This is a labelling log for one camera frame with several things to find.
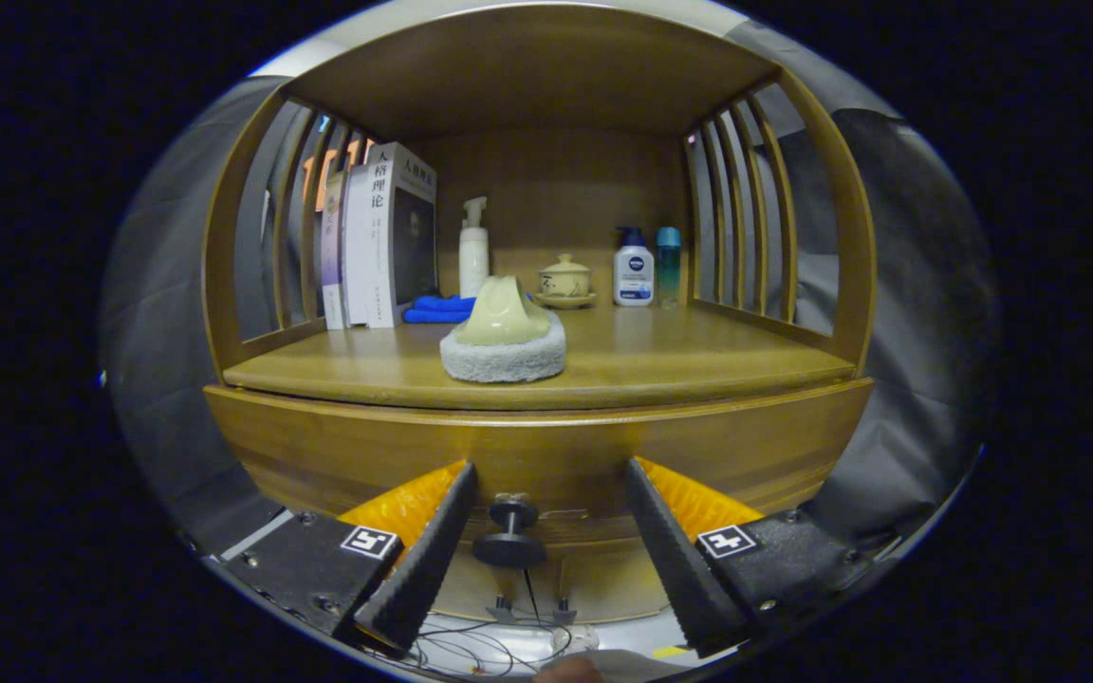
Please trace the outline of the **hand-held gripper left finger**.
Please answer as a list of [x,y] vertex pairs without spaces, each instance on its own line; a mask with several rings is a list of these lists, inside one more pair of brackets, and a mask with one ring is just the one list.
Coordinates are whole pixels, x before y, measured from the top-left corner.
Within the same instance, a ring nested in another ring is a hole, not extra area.
[[313,631],[406,655],[436,600],[475,492],[474,466],[454,462],[342,515],[285,510],[218,560]]

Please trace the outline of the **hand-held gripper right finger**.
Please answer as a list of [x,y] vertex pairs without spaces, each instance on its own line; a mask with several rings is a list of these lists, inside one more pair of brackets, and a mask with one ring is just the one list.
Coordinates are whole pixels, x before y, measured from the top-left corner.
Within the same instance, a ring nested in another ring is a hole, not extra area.
[[687,647],[701,657],[801,631],[875,569],[868,547],[848,544],[802,508],[754,522],[721,514],[695,532],[665,496],[665,468],[626,464],[626,502]]

